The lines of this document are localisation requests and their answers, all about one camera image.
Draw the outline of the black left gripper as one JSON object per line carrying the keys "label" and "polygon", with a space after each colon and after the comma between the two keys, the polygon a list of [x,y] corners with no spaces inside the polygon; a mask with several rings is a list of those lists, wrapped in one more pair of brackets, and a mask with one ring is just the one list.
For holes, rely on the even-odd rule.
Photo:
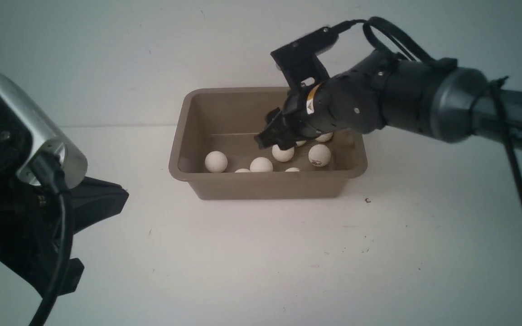
{"label": "black left gripper", "polygon": [[[21,182],[10,186],[12,219],[0,227],[0,262],[43,296],[56,266],[60,209],[53,195]],[[124,209],[129,193],[119,184],[86,177],[70,191],[74,230],[79,233]]]}

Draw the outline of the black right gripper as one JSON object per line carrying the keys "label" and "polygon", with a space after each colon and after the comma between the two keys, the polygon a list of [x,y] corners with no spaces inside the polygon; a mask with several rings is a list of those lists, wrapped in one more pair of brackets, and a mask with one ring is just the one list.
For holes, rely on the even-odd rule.
{"label": "black right gripper", "polygon": [[280,108],[265,116],[266,128],[254,136],[259,149],[295,147],[298,138],[352,129],[368,134],[383,128],[381,101],[385,79],[371,75],[339,75],[309,85],[302,81]]}

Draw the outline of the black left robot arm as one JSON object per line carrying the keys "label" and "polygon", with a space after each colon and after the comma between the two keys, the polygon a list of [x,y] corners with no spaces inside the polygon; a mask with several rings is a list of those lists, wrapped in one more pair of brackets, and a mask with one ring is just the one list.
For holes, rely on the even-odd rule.
{"label": "black left robot arm", "polygon": [[[71,190],[74,233],[122,212],[119,184],[86,177]],[[54,196],[0,173],[0,262],[43,296],[57,262],[60,210]]]}

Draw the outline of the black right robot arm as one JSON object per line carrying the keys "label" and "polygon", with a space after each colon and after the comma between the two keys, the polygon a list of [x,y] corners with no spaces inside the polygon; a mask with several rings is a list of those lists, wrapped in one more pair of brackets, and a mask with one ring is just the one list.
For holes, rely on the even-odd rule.
{"label": "black right robot arm", "polygon": [[255,141],[261,149],[289,149],[342,129],[368,134],[389,126],[444,143],[470,136],[500,143],[497,103],[512,144],[522,150],[522,91],[503,90],[501,81],[490,82],[451,58],[391,60],[375,50],[346,72],[291,91],[280,109],[267,114]]}

